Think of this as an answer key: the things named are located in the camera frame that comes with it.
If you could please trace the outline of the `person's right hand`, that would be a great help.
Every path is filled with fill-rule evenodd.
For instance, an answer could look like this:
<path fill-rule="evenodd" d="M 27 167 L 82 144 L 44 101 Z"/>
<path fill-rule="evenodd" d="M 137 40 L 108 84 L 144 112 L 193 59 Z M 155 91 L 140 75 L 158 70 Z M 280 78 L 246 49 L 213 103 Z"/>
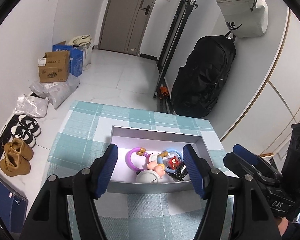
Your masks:
<path fill-rule="evenodd" d="M 277 218 L 276 224 L 280 232 L 280 236 L 283 236 L 289 226 L 289 220 L 287 220 L 286 218 Z"/>

